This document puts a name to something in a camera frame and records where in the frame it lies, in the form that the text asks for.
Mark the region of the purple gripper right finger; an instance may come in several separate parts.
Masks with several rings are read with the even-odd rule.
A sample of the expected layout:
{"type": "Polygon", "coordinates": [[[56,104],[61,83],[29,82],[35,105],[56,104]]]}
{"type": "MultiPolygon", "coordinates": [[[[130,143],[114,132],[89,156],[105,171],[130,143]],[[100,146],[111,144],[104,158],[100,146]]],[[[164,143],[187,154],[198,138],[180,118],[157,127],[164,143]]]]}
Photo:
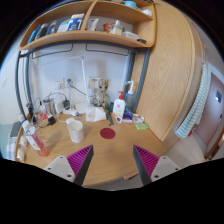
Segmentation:
{"type": "Polygon", "coordinates": [[[180,167],[169,157],[156,156],[137,145],[133,146],[133,156],[143,185],[148,185],[180,170],[180,167]]]}

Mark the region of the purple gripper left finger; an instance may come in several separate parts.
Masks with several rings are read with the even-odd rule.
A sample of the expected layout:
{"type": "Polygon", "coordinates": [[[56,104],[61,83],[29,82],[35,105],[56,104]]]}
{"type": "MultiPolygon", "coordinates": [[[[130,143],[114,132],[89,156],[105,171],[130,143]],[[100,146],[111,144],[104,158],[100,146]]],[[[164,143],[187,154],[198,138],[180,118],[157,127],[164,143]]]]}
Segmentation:
{"type": "Polygon", "coordinates": [[[69,156],[58,156],[44,170],[81,186],[84,182],[94,151],[89,145],[69,156]]]}

